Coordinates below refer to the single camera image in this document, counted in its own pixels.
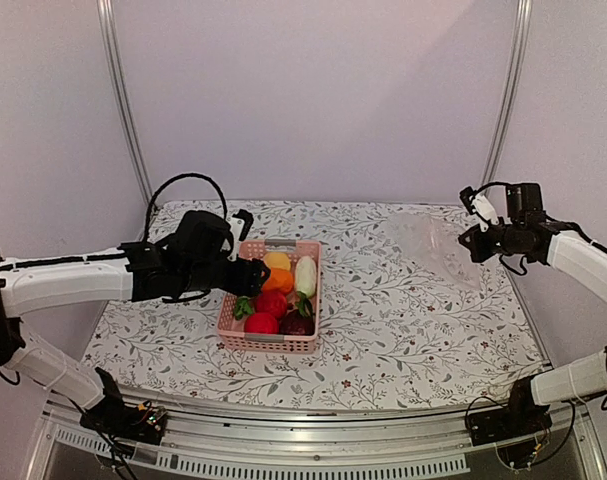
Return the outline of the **red apple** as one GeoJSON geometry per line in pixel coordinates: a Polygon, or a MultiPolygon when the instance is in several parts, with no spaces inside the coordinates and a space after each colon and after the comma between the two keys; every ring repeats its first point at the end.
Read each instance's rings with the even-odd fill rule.
{"type": "Polygon", "coordinates": [[[244,332],[249,334],[278,334],[279,322],[278,319],[270,313],[257,312],[249,315],[245,320],[244,332]]]}

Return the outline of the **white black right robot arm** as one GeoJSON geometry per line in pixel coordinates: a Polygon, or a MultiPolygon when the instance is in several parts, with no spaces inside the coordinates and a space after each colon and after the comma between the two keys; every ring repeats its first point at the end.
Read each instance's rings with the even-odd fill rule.
{"type": "MultiPolygon", "coordinates": [[[[500,183],[506,213],[498,214],[486,193],[492,183],[468,186],[459,196],[475,225],[458,241],[472,262],[481,264],[510,257],[520,261],[517,274],[539,264],[559,272],[575,291],[590,295],[589,305],[607,316],[607,247],[590,238],[581,226],[558,220],[543,206],[537,183],[500,183]]],[[[564,364],[516,380],[503,407],[465,414],[465,427],[475,445],[533,435],[552,425],[549,409],[560,402],[597,400],[607,411],[607,335],[598,332],[564,364]]]]}

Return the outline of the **clear zip top bag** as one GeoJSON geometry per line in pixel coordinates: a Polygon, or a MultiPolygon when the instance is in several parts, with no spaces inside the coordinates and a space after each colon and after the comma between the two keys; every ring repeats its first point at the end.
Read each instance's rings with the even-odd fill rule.
{"type": "Polygon", "coordinates": [[[401,255],[460,289],[479,290],[479,267],[458,243],[458,227],[427,214],[397,213],[384,223],[401,255]]]}

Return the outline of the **pink plastic basket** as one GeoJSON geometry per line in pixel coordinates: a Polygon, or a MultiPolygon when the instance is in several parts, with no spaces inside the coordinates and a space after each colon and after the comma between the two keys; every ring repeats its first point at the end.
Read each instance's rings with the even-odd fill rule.
{"type": "Polygon", "coordinates": [[[317,266],[316,293],[312,298],[297,294],[295,289],[285,295],[288,301],[288,311],[298,310],[303,316],[313,316],[315,332],[311,336],[290,336],[280,333],[274,335],[249,334],[244,332],[245,319],[237,321],[233,316],[233,308],[237,296],[227,294],[218,316],[217,332],[226,347],[238,350],[255,350],[285,353],[312,353],[316,349],[316,339],[319,330],[319,313],[321,300],[321,257],[322,245],[312,240],[246,240],[241,243],[239,257],[243,259],[257,258],[263,260],[268,252],[284,252],[291,260],[290,272],[295,273],[296,263],[300,257],[310,256],[317,266]]]}

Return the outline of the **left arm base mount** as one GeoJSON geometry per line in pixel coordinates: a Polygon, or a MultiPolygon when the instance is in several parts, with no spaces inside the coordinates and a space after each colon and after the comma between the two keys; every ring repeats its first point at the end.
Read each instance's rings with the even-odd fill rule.
{"type": "Polygon", "coordinates": [[[95,369],[102,382],[103,397],[97,405],[83,409],[80,425],[106,436],[160,445],[168,421],[167,409],[146,400],[128,406],[113,377],[101,368],[95,369]]]}

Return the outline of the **red pomegranate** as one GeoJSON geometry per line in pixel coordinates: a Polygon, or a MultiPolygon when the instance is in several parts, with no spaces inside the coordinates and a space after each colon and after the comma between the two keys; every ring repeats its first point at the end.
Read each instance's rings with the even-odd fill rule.
{"type": "Polygon", "coordinates": [[[255,311],[257,313],[268,313],[276,319],[280,319],[287,314],[287,298],[277,290],[263,292],[255,299],[255,311]]]}

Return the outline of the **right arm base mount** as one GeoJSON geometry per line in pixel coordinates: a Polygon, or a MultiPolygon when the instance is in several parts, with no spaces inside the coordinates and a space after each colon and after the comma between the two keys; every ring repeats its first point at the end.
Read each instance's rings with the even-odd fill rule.
{"type": "Polygon", "coordinates": [[[468,404],[464,414],[465,429],[474,446],[542,434],[541,439],[536,437],[495,450],[499,461],[516,472],[547,463],[560,453],[572,434],[577,417],[576,405],[570,400],[563,400],[571,407],[570,425],[560,443],[546,457],[542,457],[541,452],[550,444],[552,420],[549,406],[534,403],[533,378],[529,376],[517,380],[506,404],[482,395],[468,404]]]}

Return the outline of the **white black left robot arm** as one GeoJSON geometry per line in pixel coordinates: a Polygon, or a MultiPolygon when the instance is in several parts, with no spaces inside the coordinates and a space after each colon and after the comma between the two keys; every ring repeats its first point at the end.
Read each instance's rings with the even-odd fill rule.
{"type": "Polygon", "coordinates": [[[189,211],[176,231],[91,254],[36,260],[4,259],[0,253],[0,367],[27,376],[70,399],[111,434],[131,426],[110,374],[91,370],[23,325],[23,315],[93,301],[166,303],[198,300],[213,290],[235,296],[260,293],[270,270],[239,255],[252,215],[230,220],[189,211]]]}

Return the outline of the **dark purple fruit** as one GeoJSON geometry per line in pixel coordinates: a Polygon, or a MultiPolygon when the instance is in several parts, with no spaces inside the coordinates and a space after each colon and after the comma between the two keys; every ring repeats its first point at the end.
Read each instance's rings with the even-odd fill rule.
{"type": "Polygon", "coordinates": [[[290,336],[311,336],[315,332],[313,316],[303,316],[298,310],[287,313],[279,323],[279,333],[290,336]]]}

